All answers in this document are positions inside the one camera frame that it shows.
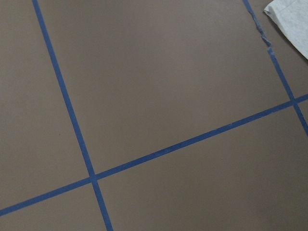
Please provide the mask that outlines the grey cartoon print t-shirt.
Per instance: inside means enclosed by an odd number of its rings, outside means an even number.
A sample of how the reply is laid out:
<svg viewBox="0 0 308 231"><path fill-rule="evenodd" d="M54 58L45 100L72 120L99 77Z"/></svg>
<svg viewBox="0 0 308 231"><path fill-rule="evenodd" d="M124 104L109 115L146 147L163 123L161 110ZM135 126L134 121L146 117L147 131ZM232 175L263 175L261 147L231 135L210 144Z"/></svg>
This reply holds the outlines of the grey cartoon print t-shirt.
<svg viewBox="0 0 308 231"><path fill-rule="evenodd" d="M308 57L308 1L273 0L263 10L285 37Z"/></svg>

